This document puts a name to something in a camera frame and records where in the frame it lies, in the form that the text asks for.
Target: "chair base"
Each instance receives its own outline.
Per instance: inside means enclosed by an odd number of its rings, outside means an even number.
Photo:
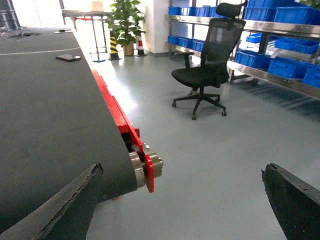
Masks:
[[[191,99],[197,99],[195,107],[193,109],[192,112],[192,120],[196,120],[197,116],[196,116],[196,111],[200,105],[200,102],[202,100],[207,101],[208,103],[211,103],[221,109],[223,109],[222,111],[222,116],[226,116],[227,115],[227,111],[226,111],[226,107],[223,106],[222,104],[220,104],[220,94],[208,94],[208,93],[204,93],[204,87],[200,87],[200,92],[197,94],[188,94],[188,96],[184,96],[184,97],[180,97],[180,98],[175,98],[173,99],[173,103],[172,103],[172,107],[176,107],[177,103],[176,101],[183,101],[183,100],[191,100]]]

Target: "traffic cone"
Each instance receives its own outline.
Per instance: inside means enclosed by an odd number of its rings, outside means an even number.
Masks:
[[[145,55],[144,47],[142,45],[141,33],[139,34],[137,50],[138,50],[138,55],[135,55],[136,57],[145,57],[145,56],[147,56],[147,55]]]
[[[118,50],[117,50],[117,43],[114,35],[114,31],[110,31],[110,54],[108,60],[119,60]]]

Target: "conveyor belt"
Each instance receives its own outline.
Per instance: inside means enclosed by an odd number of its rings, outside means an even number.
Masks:
[[[0,233],[92,164],[104,170],[100,201],[137,189],[126,145],[74,35],[56,30],[0,37]],[[55,58],[61,54],[82,59]]]

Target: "red and white cone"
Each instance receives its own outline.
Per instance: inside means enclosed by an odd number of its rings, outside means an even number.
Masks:
[[[135,56],[137,56],[137,57],[147,56],[147,55],[145,55],[144,46],[142,45],[141,33],[139,34],[139,39],[138,39],[138,43],[137,43],[137,50],[138,50],[138,54]]]

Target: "smartphone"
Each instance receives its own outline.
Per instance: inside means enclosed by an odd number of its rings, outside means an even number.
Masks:
[[[73,62],[73,61],[77,61],[77,60],[81,59],[80,56],[75,56],[75,55],[71,55],[71,54],[59,55],[59,56],[56,56],[55,58],[60,59],[60,60],[64,60],[67,62]]]

